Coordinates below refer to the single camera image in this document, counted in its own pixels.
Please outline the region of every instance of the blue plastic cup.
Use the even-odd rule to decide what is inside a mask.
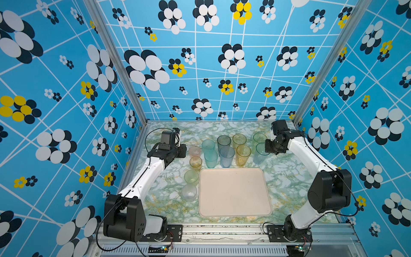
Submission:
[[[223,146],[220,150],[220,163],[221,167],[229,168],[233,162],[234,154],[236,151],[230,146]]]
[[[213,149],[208,150],[204,152],[204,159],[206,160],[207,168],[212,169],[217,165],[218,153]]]

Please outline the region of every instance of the metal mounting plate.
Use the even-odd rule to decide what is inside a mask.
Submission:
[[[285,243],[289,242],[287,239],[284,238],[284,232],[282,230],[284,226],[283,225],[267,225],[267,230],[268,230],[268,238],[271,243],[277,242],[277,243]],[[308,240],[308,242],[312,242],[312,234],[311,231],[307,231],[304,234],[301,235],[300,238],[297,239],[296,243],[303,243],[304,241],[306,243],[307,240],[304,239],[304,237]]]
[[[174,235],[173,242],[181,242],[182,225],[167,225],[167,232],[171,232]],[[150,235],[142,236],[140,242],[160,242],[154,238],[150,238]],[[167,235],[161,242],[171,242],[171,236]]]

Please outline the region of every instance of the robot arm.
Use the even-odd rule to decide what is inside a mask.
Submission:
[[[266,140],[266,152],[293,152],[308,168],[314,181],[308,190],[308,201],[284,223],[284,235],[292,241],[310,229],[326,213],[350,205],[351,174],[338,169],[315,150],[298,130],[290,130],[285,120],[272,123],[271,140]]]
[[[143,201],[156,178],[175,159],[185,158],[187,147],[180,144],[181,131],[162,133],[159,143],[147,154],[141,170],[118,195],[109,195],[104,203],[105,236],[137,242],[143,235],[163,239],[167,233],[167,218],[144,214]]]

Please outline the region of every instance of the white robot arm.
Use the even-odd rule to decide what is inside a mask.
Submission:
[[[326,160],[301,131],[290,130],[285,120],[273,122],[270,133],[266,152],[278,154],[290,150],[314,177],[307,194],[308,201],[297,212],[287,216],[284,223],[284,236],[294,240],[326,213],[350,205],[351,174]]]

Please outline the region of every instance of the cable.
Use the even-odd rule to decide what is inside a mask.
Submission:
[[[128,195],[128,193],[130,193],[130,192],[131,192],[131,190],[129,190],[129,191],[124,195],[124,197],[126,197],[126,196]],[[107,217],[107,215],[108,215],[115,207],[117,207],[117,205],[118,205],[119,203],[121,203],[121,201],[118,201],[116,204],[113,205],[113,207],[107,212],[107,214],[106,214],[106,215],[103,217],[103,219],[100,221],[100,224],[97,226],[97,231],[96,231],[96,243],[97,243],[97,246],[98,246],[102,251],[105,251],[105,252],[114,251],[115,249],[119,248],[120,246],[122,246],[122,245],[127,241],[127,240],[124,240],[124,242],[122,242],[119,246],[117,246],[116,248],[110,249],[110,250],[104,249],[104,248],[102,248],[102,247],[99,245],[98,235],[99,235],[100,226],[101,226],[101,224],[103,223],[104,219]]]
[[[140,249],[139,246],[137,245],[137,242],[136,242],[136,246],[137,246],[138,250],[140,251],[140,253],[141,253],[144,257],[147,257],[145,254],[143,254],[143,252],[141,251],[141,249]]]
[[[169,129],[169,128],[166,128],[166,127],[159,127],[158,129],[155,129],[155,130],[150,131],[150,132],[147,134],[147,136],[145,137],[145,140],[144,140],[144,146],[145,146],[145,149],[146,149],[147,152],[148,152],[148,149],[147,149],[147,145],[145,144],[145,142],[147,141],[148,135],[150,135],[151,132],[156,131],[156,130],[160,130],[160,129],[165,129],[165,130],[173,131],[173,130],[171,130],[171,129]]]

